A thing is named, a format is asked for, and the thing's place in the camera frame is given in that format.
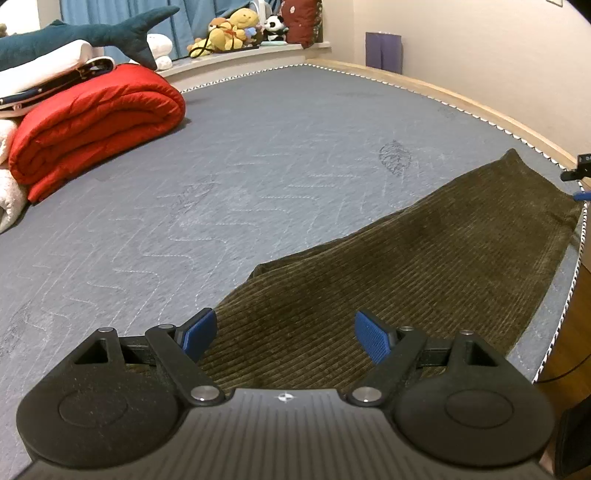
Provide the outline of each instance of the purple bag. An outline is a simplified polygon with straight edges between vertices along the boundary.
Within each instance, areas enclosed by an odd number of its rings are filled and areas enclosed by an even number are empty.
[[[402,74],[402,37],[390,33],[365,33],[365,65]]]

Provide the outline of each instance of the blue clip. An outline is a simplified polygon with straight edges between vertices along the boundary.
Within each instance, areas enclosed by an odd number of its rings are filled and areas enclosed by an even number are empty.
[[[578,192],[573,195],[575,202],[589,202],[591,200],[591,192]]]

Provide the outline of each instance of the olive corduroy fabric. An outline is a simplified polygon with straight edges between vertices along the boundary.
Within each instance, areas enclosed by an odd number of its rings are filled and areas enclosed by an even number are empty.
[[[201,362],[224,388],[346,388],[371,368],[357,310],[507,353],[540,305],[581,207],[517,152],[327,244],[256,267],[215,308]]]

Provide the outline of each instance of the wall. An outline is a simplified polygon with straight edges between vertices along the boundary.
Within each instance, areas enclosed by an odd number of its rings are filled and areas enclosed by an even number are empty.
[[[356,0],[322,0],[324,39],[329,41],[332,47],[332,53],[327,56],[331,60],[348,62],[355,60],[353,35],[355,2]]]
[[[8,0],[0,7],[0,23],[6,24],[11,35],[38,30],[37,0]]]
[[[591,25],[566,1],[352,3],[339,11],[339,0],[324,0],[335,60],[365,64],[366,31],[401,34],[405,75],[480,101],[573,155],[591,151]]]
[[[0,23],[9,34],[39,30],[61,18],[60,0],[8,0],[0,7]]]

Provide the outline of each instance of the stuffed animal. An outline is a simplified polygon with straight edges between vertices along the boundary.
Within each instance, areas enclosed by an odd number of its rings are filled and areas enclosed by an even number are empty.
[[[263,38],[265,41],[285,41],[288,31],[281,15],[271,15],[263,27]]]
[[[147,41],[148,30],[179,9],[154,8],[117,25],[68,25],[55,20],[41,30],[0,38],[0,72],[33,61],[74,40],[85,40],[93,47],[117,47],[140,65],[156,70],[158,65]]]
[[[196,38],[195,43],[193,45],[189,45],[187,50],[189,51],[189,56],[192,59],[196,59],[198,57],[211,55],[214,52],[215,47],[209,38]]]
[[[224,22],[211,30],[209,40],[218,51],[239,50],[244,45],[246,34],[230,22]]]
[[[250,8],[236,10],[228,19],[230,23],[246,34],[246,44],[259,44],[262,41],[262,32],[259,25],[259,16]]]
[[[170,38],[160,33],[149,33],[148,45],[150,46],[150,51],[154,56],[154,60],[156,60],[158,70],[168,70],[169,68],[172,68],[173,61],[168,56],[173,50],[173,42]]]
[[[227,22],[228,19],[227,18],[223,18],[223,17],[216,17],[213,20],[211,20],[211,22],[209,22],[209,25],[207,26],[207,31],[211,32],[211,30],[213,30],[214,28],[219,27],[221,24]]]

